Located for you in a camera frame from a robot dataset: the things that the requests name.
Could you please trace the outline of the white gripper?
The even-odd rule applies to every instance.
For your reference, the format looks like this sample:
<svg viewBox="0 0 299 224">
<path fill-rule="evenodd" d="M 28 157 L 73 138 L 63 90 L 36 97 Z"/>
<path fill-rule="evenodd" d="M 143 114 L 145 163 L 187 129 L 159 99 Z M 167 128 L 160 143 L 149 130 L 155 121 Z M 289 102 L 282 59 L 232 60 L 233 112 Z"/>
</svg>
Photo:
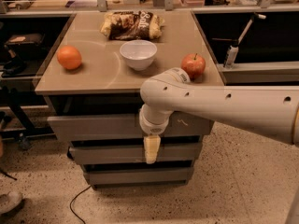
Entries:
<svg viewBox="0 0 299 224">
<path fill-rule="evenodd" d="M 147 164 L 157 160 L 162 134 L 168 126 L 169 111 L 155 109 L 149 105 L 142 105 L 139 111 L 139 124 L 142 131 L 147 134 L 144 138 L 145 159 Z"/>
</svg>

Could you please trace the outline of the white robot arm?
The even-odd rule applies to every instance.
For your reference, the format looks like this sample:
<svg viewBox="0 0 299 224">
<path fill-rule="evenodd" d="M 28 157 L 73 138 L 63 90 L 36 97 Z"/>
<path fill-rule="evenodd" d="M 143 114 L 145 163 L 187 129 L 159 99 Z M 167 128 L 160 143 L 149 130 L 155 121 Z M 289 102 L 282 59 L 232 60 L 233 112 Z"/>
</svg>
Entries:
<svg viewBox="0 0 299 224">
<path fill-rule="evenodd" d="M 147 79 L 141 127 L 170 130 L 185 112 L 214 121 L 186 188 L 151 189 L 146 224 L 297 224 L 298 89 L 210 86 L 179 69 Z"/>
</svg>

